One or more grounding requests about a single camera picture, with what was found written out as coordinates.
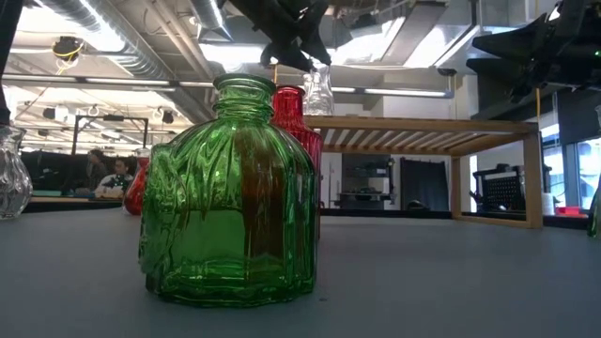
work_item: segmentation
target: glass vase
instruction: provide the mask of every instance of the glass vase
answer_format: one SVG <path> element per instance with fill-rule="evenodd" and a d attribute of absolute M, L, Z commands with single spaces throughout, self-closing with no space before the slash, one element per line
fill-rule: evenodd
<path fill-rule="evenodd" d="M 279 86 L 273 98 L 275 114 L 271 123 L 294 136 L 307 151 L 316 170 L 316 203 L 320 200 L 321 188 L 321 135 L 310 130 L 302 119 L 302 97 L 304 90 L 297 86 Z M 317 207 L 317 236 L 319 237 L 319 205 Z"/>
<path fill-rule="evenodd" d="M 125 192 L 123 198 L 123 208 L 131 215 L 139 216 L 142 214 L 142 201 L 144 200 L 144 184 L 146 181 L 146 169 L 150 162 L 150 150 L 146 148 L 136 149 L 136 158 L 138 166 L 133 181 Z"/>
<path fill-rule="evenodd" d="M 33 192 L 31 177 L 19 157 L 25 130 L 0 126 L 0 220 L 19 217 Z"/>
<path fill-rule="evenodd" d="M 316 63 L 315 69 L 303 76 L 303 108 L 306 115 L 334 115 L 334 95 L 331 92 L 330 66 Z"/>
<path fill-rule="evenodd" d="M 273 127 L 272 82 L 215 81 L 218 118 L 154 146 L 139 258 L 166 300 L 247 307 L 313 290 L 316 174 L 301 145 Z"/>

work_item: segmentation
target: wooden frame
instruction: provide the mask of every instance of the wooden frame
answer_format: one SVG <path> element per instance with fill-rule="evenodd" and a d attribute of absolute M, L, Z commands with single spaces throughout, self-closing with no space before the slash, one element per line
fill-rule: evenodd
<path fill-rule="evenodd" d="M 522 228 L 543 226 L 536 123 L 362 116 L 306 116 L 305 123 L 324 138 L 324 152 L 451 156 L 451 212 L 455 220 Z M 526 221 L 462 216 L 461 158 L 517 141 L 523 141 L 524 146 Z"/>

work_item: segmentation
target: wooden shelf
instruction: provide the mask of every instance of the wooden shelf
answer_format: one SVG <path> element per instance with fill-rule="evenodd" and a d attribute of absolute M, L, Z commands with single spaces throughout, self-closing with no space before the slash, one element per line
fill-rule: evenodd
<path fill-rule="evenodd" d="M 466 156 L 526 139 L 536 123 L 362 116 L 306 116 L 324 152 Z"/>

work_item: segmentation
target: gray table surface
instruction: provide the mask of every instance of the gray table surface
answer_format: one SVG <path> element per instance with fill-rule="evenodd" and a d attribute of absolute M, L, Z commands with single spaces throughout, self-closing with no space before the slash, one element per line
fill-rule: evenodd
<path fill-rule="evenodd" d="M 315 292 L 246 310 L 148 294 L 139 219 L 0 223 L 0 337 L 600 337 L 601 241 L 450 221 L 324 221 Z"/>

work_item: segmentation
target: green glass bottle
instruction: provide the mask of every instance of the green glass bottle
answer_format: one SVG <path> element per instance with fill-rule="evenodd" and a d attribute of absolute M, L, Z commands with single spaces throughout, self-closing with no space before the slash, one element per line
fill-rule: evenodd
<path fill-rule="evenodd" d="M 272 82 L 227 74 L 216 120 L 154 146 L 139 258 L 146 288 L 201 306 L 256 306 L 313 290 L 315 169 L 273 127 Z"/>

